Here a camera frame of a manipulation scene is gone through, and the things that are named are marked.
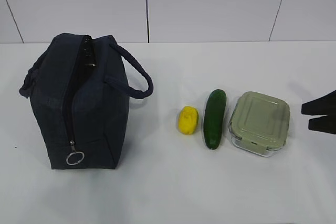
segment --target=cucumber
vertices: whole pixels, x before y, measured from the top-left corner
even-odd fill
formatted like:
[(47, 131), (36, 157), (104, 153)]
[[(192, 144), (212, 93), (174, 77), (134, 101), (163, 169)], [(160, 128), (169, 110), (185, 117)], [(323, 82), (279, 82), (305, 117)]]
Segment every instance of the cucumber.
[(225, 92), (221, 89), (214, 90), (206, 103), (203, 122), (204, 141), (211, 150), (218, 148), (222, 138), (225, 106)]

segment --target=yellow bell pepper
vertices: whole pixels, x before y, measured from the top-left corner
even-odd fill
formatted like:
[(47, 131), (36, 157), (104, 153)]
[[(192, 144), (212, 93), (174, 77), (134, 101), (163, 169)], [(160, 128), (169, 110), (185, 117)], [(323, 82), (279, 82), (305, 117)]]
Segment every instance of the yellow bell pepper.
[(198, 111), (194, 107), (184, 107), (178, 118), (178, 129), (181, 133), (191, 135), (195, 132), (198, 125)]

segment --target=metal ring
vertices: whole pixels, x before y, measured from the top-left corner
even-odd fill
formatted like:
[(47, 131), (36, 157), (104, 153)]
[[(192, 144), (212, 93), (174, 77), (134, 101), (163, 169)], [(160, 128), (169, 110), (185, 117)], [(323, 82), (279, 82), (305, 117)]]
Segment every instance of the metal ring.
[[(69, 158), (70, 158), (71, 156), (77, 154), (77, 153), (80, 153), (80, 154), (82, 155), (82, 158), (81, 158), (79, 161), (74, 162), (74, 163), (72, 163), (72, 164), (69, 163)], [(67, 156), (67, 158), (65, 159), (65, 161), (67, 162), (68, 165), (78, 165), (80, 162), (83, 161), (84, 157), (85, 157), (84, 152), (71, 152), (71, 153)]]

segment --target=panel seam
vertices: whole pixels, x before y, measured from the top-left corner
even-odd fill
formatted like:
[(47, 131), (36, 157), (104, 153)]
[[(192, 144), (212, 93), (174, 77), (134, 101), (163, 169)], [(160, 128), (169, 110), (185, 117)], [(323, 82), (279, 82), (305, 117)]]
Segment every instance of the panel seam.
[(146, 21), (147, 21), (147, 43), (149, 43), (150, 39), (149, 39), (148, 0), (146, 0)]
[(7, 6), (8, 6), (8, 9), (9, 9), (9, 11), (10, 11), (10, 13), (11, 13), (11, 16), (12, 16), (12, 19), (13, 19), (14, 24), (15, 24), (15, 26), (16, 26), (16, 29), (17, 29), (17, 31), (18, 31), (18, 33), (19, 33), (19, 35), (20, 35), (21, 41), (22, 41), (22, 43), (24, 43), (23, 38), (22, 38), (22, 35), (21, 35), (21, 32), (20, 32), (20, 30), (19, 30), (19, 27), (17, 26), (17, 22), (16, 22), (16, 20), (15, 20), (15, 18), (14, 18), (12, 9), (11, 9), (11, 7), (9, 6), (9, 2), (8, 2), (8, 0), (5, 0), (5, 1), (6, 1)]
[(268, 41), (271, 41), (272, 33), (273, 33), (273, 30), (274, 30), (274, 27), (275, 27), (275, 23), (277, 21), (278, 15), (279, 15), (281, 4), (282, 4), (282, 0), (280, 0), (280, 4), (279, 4), (279, 7), (278, 7), (277, 15), (275, 16), (274, 23), (273, 23), (272, 30), (271, 30), (271, 34), (269, 35)]

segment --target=glass food container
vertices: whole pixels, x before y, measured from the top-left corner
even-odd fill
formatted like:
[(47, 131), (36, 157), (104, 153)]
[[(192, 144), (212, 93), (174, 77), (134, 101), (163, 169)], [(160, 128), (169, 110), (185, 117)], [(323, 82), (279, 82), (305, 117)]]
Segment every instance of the glass food container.
[(270, 157), (286, 143), (289, 117), (285, 101), (246, 92), (238, 99), (229, 122), (231, 141), (238, 148)]

